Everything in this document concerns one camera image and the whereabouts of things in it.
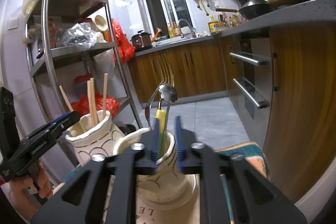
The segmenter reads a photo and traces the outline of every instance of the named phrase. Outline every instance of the human hand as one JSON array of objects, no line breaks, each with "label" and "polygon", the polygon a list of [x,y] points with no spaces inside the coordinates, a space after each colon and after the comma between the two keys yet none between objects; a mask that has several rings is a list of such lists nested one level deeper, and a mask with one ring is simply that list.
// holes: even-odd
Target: human hand
[{"label": "human hand", "polygon": [[[41,198],[50,198],[53,195],[53,191],[51,190],[50,181],[46,175],[41,160],[38,160],[38,167],[40,170],[37,177],[37,185],[40,188],[38,194]],[[9,198],[13,207],[26,220],[30,221],[37,209],[23,193],[23,190],[33,186],[32,178],[28,176],[17,177],[9,182],[9,186]]]}]

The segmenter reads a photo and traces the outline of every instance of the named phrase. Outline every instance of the tile floor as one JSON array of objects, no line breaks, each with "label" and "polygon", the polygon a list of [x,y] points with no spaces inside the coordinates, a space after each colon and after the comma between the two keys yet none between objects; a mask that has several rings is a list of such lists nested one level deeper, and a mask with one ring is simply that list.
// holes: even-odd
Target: tile floor
[{"label": "tile floor", "polygon": [[[156,108],[151,109],[151,123]],[[140,112],[143,126],[147,125],[144,110]],[[221,149],[249,141],[244,126],[228,97],[170,107],[167,129],[174,132],[174,117],[182,116],[183,127],[194,131],[199,141]]]}]

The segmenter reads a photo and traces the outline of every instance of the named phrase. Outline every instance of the metal bolt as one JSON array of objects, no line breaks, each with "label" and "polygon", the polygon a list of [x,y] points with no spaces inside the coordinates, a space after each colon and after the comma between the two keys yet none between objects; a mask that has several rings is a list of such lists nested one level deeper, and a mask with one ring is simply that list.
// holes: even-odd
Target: metal bolt
[{"label": "metal bolt", "polygon": [[202,142],[195,142],[191,144],[191,148],[193,149],[202,149],[203,147],[205,147],[205,144]]},{"label": "metal bolt", "polygon": [[145,145],[143,143],[133,143],[131,144],[131,148],[133,150],[143,150],[145,148]]},{"label": "metal bolt", "polygon": [[241,153],[234,153],[231,155],[231,159],[239,161],[242,160],[244,158],[244,155]]},{"label": "metal bolt", "polygon": [[103,154],[94,154],[91,156],[94,161],[103,161],[105,159],[105,155]]}]

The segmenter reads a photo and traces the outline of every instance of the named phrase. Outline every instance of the wooden chopstick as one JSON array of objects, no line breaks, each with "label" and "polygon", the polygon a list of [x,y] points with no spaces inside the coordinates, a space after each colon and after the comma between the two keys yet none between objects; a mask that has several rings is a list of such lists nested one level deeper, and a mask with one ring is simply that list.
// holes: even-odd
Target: wooden chopstick
[{"label": "wooden chopstick", "polygon": [[93,117],[93,109],[92,109],[92,99],[91,99],[91,81],[87,81],[87,96],[89,101],[89,108],[90,108],[90,117],[91,117],[91,124],[95,126],[95,119]]},{"label": "wooden chopstick", "polygon": [[97,115],[96,98],[95,98],[95,80],[93,78],[90,79],[90,85],[91,85],[91,100],[92,100],[94,124],[97,125],[99,123],[99,119]]},{"label": "wooden chopstick", "polygon": [[[68,100],[68,97],[67,97],[67,95],[65,94],[65,92],[64,92],[64,90],[63,90],[63,88],[62,88],[61,85],[59,86],[59,89],[61,90],[61,93],[62,93],[62,95],[63,95],[63,98],[64,98],[65,103],[66,103],[67,106],[68,106],[68,109],[69,109],[70,111],[73,111],[74,109],[72,108],[72,106],[71,106],[71,104],[70,104],[70,102],[69,102],[69,100]],[[79,123],[79,126],[81,127],[83,133],[86,132],[86,129],[84,128],[84,126],[82,125],[82,123],[81,123],[80,121],[79,121],[78,123]]]},{"label": "wooden chopstick", "polygon": [[106,117],[106,93],[107,93],[107,77],[108,73],[104,74],[104,90],[103,90],[103,119]]}]

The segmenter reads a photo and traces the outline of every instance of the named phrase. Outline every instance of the countertop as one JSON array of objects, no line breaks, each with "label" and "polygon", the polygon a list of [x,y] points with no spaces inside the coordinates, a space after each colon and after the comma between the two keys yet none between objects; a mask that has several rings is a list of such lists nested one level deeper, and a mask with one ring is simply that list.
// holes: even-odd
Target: countertop
[{"label": "countertop", "polygon": [[252,31],[261,28],[273,27],[278,25],[293,24],[293,23],[308,23],[319,21],[336,21],[336,0],[312,0],[296,5],[292,5],[280,10],[254,18],[234,27],[230,30],[208,35],[206,37],[191,38],[180,40],[172,43],[163,44],[153,47],[148,50],[137,52],[135,56],[149,54],[165,50],[167,48],[186,45],[194,42],[203,42],[214,38],[225,37],[228,35],[238,34],[241,32]]}]

